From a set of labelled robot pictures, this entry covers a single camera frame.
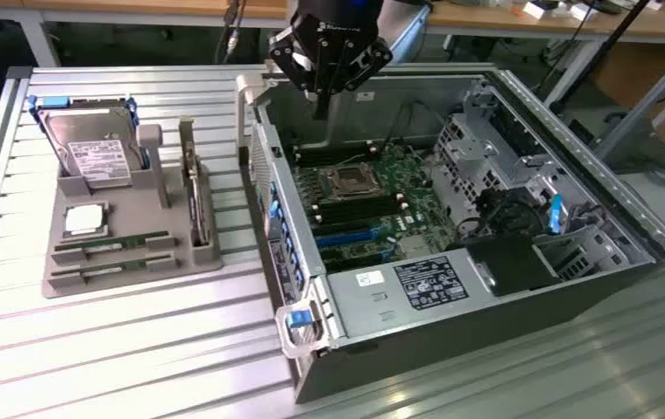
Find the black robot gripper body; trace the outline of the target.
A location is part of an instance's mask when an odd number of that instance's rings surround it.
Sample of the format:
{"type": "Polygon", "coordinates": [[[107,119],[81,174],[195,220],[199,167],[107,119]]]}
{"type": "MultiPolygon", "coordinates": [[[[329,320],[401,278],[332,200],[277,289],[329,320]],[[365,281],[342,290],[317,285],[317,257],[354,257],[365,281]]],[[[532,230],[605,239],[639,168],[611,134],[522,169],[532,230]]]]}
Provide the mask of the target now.
{"type": "Polygon", "coordinates": [[[350,35],[354,44],[377,40],[381,0],[298,0],[290,18],[291,34],[301,45],[312,45],[320,36],[350,35]]]}

